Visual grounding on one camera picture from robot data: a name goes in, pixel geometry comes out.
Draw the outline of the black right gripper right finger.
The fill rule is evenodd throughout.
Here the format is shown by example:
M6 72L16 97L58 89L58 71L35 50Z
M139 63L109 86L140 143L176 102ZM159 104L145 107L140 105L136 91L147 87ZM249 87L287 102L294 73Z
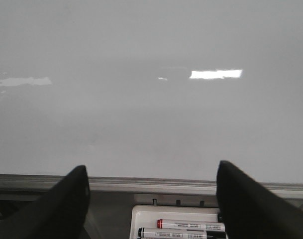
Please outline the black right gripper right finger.
M231 239L303 239L303 211L229 161L219 163L216 198Z

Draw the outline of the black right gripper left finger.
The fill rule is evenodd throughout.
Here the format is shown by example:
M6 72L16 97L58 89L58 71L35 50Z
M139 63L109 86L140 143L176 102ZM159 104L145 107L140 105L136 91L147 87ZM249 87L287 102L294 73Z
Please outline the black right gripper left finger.
M90 204L84 165L0 223L0 239L78 239Z

